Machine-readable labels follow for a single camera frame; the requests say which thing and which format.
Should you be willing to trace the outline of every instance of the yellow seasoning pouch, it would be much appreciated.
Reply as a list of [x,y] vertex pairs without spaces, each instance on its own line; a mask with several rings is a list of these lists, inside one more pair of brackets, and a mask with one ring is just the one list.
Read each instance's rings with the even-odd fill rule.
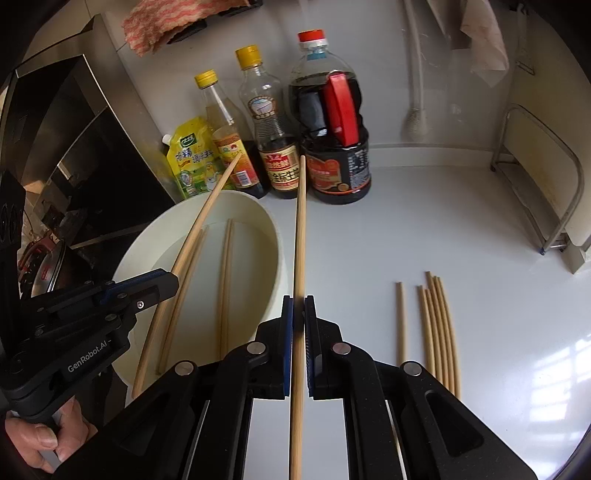
[[[166,158],[185,198],[213,190],[225,169],[209,126],[200,116],[177,127]],[[226,182],[224,189],[234,187]]]

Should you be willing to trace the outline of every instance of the red handle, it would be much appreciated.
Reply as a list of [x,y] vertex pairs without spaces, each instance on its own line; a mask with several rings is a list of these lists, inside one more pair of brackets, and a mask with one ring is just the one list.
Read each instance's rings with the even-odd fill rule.
[[330,129],[343,146],[358,143],[357,112],[344,73],[334,72],[328,75],[324,86],[324,101],[329,114]]

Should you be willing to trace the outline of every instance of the red cap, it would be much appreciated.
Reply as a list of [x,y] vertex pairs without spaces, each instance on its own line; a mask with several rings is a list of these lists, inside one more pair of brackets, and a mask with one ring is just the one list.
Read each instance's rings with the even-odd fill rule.
[[297,34],[300,41],[324,40],[324,31],[322,30],[307,30]]

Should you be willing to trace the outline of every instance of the white bowl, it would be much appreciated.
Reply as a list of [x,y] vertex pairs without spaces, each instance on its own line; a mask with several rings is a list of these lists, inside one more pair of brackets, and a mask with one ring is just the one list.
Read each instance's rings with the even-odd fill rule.
[[[113,279],[127,280],[155,268],[170,271],[197,214],[209,194],[185,200],[156,218],[129,247]],[[181,360],[205,365],[217,357],[217,292],[223,239],[228,219],[234,219],[232,275],[229,305],[229,349],[254,338],[264,320],[281,316],[283,295],[288,294],[285,260],[279,232],[267,210],[252,196],[223,190],[205,225],[209,231],[178,318],[168,368]],[[130,349],[113,367],[129,386],[133,384],[155,306],[138,313],[129,333]],[[170,306],[167,318],[170,317]],[[163,330],[154,343],[144,389],[158,379],[156,364]]]

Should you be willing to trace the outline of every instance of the bamboo chopstick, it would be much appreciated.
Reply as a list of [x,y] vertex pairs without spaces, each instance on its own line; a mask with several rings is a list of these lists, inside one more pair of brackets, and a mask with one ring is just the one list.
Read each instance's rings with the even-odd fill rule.
[[217,324],[219,332],[219,359],[222,360],[228,352],[228,314],[230,303],[230,279],[232,276],[232,237],[234,220],[230,219],[226,225],[226,235],[223,241],[222,270],[217,303]]
[[397,310],[397,348],[396,357],[398,366],[406,360],[406,308],[404,305],[404,284],[396,283],[396,310]]
[[439,310],[441,313],[441,324],[443,325],[443,337],[447,356],[447,364],[449,367],[449,377],[447,385],[445,387],[454,395],[456,394],[456,380],[454,372],[453,352],[452,352],[452,340],[449,332],[449,321],[447,319],[445,305],[443,300],[443,294],[441,293],[441,287],[438,285],[436,278],[432,278],[434,291],[436,293],[437,303],[439,304]]
[[442,355],[441,343],[439,337],[439,327],[435,317],[435,308],[433,307],[433,295],[430,290],[425,290],[427,297],[427,305],[429,308],[429,322],[431,324],[431,331],[433,332],[433,348],[435,350],[435,372],[437,380],[443,383],[444,362],[445,370],[447,371],[447,358]]
[[304,283],[306,266],[306,157],[300,157],[294,260],[293,352],[291,358],[289,480],[301,480],[301,445],[304,421],[306,344],[304,340]]
[[191,257],[189,267],[187,268],[184,278],[180,283],[178,293],[174,298],[173,313],[170,316],[170,321],[168,323],[168,328],[166,330],[164,342],[160,351],[160,360],[158,362],[158,373],[160,375],[162,375],[167,370],[168,357],[170,356],[170,348],[173,344],[174,331],[177,327],[178,317],[181,313],[181,310],[183,309],[184,299],[187,296],[187,292],[189,291],[189,285],[191,284],[193,271],[195,270],[197,262],[199,262],[199,256],[201,256],[201,251],[203,249],[203,245],[205,244],[205,237],[207,236],[208,230],[209,225],[206,225],[201,230],[199,237],[197,238],[195,249],[193,250],[193,256]]
[[453,376],[454,376],[454,384],[455,384],[455,392],[454,395],[456,398],[460,398],[461,394],[461,385],[460,385],[460,368],[457,362],[457,349],[456,349],[456,334],[453,329],[452,324],[452,316],[449,313],[449,305],[447,303],[447,298],[445,296],[445,290],[443,289],[443,283],[441,282],[441,278],[435,277],[435,284],[437,288],[441,292],[441,297],[443,299],[443,307],[446,313],[446,319],[449,326],[449,333],[450,333],[450,342],[452,345],[452,363],[453,363]]
[[[197,215],[195,222],[191,229],[189,230],[189,234],[185,239],[183,246],[181,247],[180,252],[176,260],[174,261],[173,267],[171,269],[171,273],[179,277],[183,271],[185,271],[185,264],[189,258],[190,253],[193,251],[193,247],[195,242],[197,241],[197,237],[199,236],[199,232],[201,231],[201,227],[203,226],[203,222],[207,218],[209,211],[212,209],[213,204],[219,197],[220,192],[222,191],[224,185],[226,184],[228,178],[234,171],[238,160],[242,157],[241,153],[238,153],[234,160],[227,166],[226,170],[217,181],[217,184],[207,200],[205,204],[201,208],[201,211]],[[156,311],[154,312],[154,316],[152,317],[152,322],[150,323],[150,328],[148,329],[148,335],[146,336],[146,340],[144,342],[144,346],[142,348],[142,353],[139,356],[138,368],[135,371],[135,379],[134,379],[134,386],[131,390],[131,397],[137,398],[137,396],[142,393],[142,388],[144,386],[144,380],[146,377],[146,373],[148,371],[148,360],[150,359],[150,350],[154,344],[156,339],[156,335],[160,329],[160,326],[164,320],[164,313],[166,312],[167,305],[171,299],[166,301],[161,301],[158,303],[156,307]]]
[[422,286],[418,287],[418,298],[421,304],[421,320],[423,323],[423,338],[425,356],[427,357],[427,370],[432,376],[437,377],[437,370],[435,367],[435,350],[433,348],[433,329],[431,328],[431,321],[429,319],[427,296],[425,294],[425,289]]
[[439,334],[439,349],[441,350],[441,359],[443,360],[443,381],[441,382],[448,390],[450,389],[450,354],[451,352],[447,349],[445,325],[443,316],[441,315],[441,308],[439,305],[439,298],[437,297],[437,290],[435,289],[435,282],[431,272],[426,272],[427,284],[429,285],[429,291],[433,299],[433,309],[435,312],[435,318],[437,321],[437,333]]

